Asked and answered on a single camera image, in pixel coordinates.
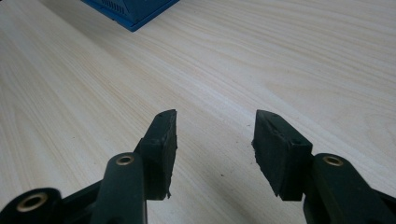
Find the light wood surface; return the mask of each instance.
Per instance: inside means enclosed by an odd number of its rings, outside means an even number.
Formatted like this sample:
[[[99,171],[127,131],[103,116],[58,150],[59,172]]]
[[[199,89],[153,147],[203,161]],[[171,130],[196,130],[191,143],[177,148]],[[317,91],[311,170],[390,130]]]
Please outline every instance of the light wood surface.
[[[250,145],[278,113],[396,196],[396,1],[181,0],[136,33],[80,1],[0,2],[0,207],[70,195],[177,110],[172,197],[149,223],[305,223]]]

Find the blue crate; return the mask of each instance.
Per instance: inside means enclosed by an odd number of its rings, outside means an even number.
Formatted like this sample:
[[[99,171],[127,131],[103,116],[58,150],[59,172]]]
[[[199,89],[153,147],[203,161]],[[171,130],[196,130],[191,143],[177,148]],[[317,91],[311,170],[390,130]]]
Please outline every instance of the blue crate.
[[[178,0],[82,0],[82,2],[134,32]]]

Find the wood grain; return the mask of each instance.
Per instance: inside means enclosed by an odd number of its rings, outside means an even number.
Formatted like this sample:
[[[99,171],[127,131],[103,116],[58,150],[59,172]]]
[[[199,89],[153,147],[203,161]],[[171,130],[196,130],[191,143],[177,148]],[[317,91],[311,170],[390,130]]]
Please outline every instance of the wood grain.
[[[175,108],[170,200],[150,223],[305,223],[250,145],[256,109],[396,196],[396,2],[181,0],[136,33],[79,1],[0,2],[0,207],[67,196]]]

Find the blue container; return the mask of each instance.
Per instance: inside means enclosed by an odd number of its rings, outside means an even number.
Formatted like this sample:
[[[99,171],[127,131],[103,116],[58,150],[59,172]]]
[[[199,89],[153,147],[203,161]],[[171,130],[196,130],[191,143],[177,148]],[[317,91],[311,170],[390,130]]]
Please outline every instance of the blue container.
[[[178,0],[82,0],[134,32]]]

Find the blue plastic basket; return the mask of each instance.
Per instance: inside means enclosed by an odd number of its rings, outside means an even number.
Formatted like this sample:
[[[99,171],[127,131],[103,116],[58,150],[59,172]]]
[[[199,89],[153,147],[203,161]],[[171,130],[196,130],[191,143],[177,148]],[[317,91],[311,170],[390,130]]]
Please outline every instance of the blue plastic basket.
[[[178,0],[82,0],[134,32]]]

